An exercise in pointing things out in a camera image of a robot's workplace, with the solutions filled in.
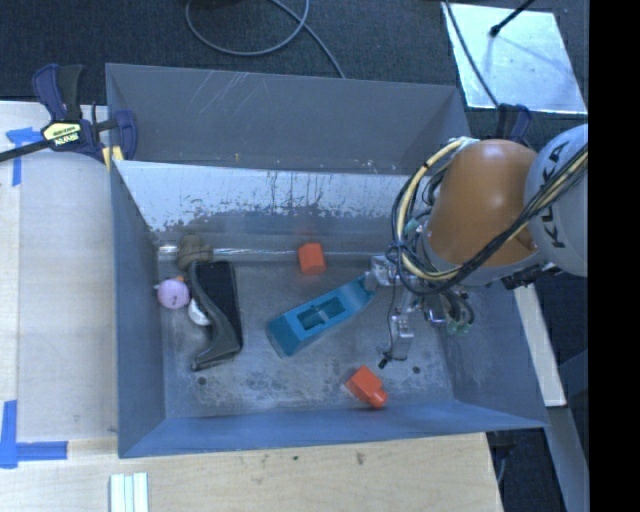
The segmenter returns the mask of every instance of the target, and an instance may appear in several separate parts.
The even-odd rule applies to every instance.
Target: gray bin
[[[392,291],[309,347],[278,356],[272,318],[351,281],[390,242],[406,176],[468,135],[454,87],[107,66],[111,109],[133,110],[139,147],[112,170],[118,445],[140,457],[415,438],[543,426],[546,409],[512,292],[473,290],[474,328],[448,337],[420,314],[409,358],[377,367]],[[244,347],[192,372],[207,345],[154,286],[197,233],[231,261]],[[328,269],[304,276],[319,241]],[[343,385],[361,365],[383,381],[373,410]]]

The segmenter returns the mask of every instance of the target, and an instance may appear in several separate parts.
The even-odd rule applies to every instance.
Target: yellow clamp label
[[[82,127],[77,123],[53,123],[42,131],[42,136],[56,146],[63,146],[79,140],[81,131]]]

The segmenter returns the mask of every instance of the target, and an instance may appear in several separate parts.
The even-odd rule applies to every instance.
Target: orange block
[[[382,389],[382,381],[366,366],[361,366],[345,382],[346,388],[357,398],[379,409],[387,402],[387,393]]]
[[[307,242],[298,247],[298,262],[303,274],[313,276],[327,270],[322,245],[317,242]]]

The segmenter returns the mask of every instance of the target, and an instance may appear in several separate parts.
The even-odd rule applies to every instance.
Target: bin floor
[[[389,343],[391,289],[380,289],[366,309],[292,357],[277,355],[267,322],[361,275],[366,261],[332,261],[321,276],[304,276],[291,262],[239,262],[234,268],[244,340],[234,360],[193,372],[193,358],[208,346],[206,328],[194,324],[186,308],[162,310],[167,417],[368,407],[343,385],[361,365],[378,374],[395,405],[453,398],[440,335],[419,313],[411,319],[416,337],[408,359],[377,367]],[[160,261],[158,273],[164,279],[178,269]]]

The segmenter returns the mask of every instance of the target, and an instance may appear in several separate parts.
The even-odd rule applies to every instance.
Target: blue tape
[[[20,128],[19,130],[9,130],[7,137],[11,142],[15,144],[17,148],[23,144],[31,144],[33,142],[40,142],[42,140],[42,134],[35,131],[33,128]],[[15,158],[13,160],[13,178],[11,179],[11,186],[15,187],[22,182],[22,159]]]
[[[0,438],[0,468],[15,469],[18,462],[32,460],[66,460],[67,441],[45,443],[16,442],[16,400],[4,403],[2,438]]]

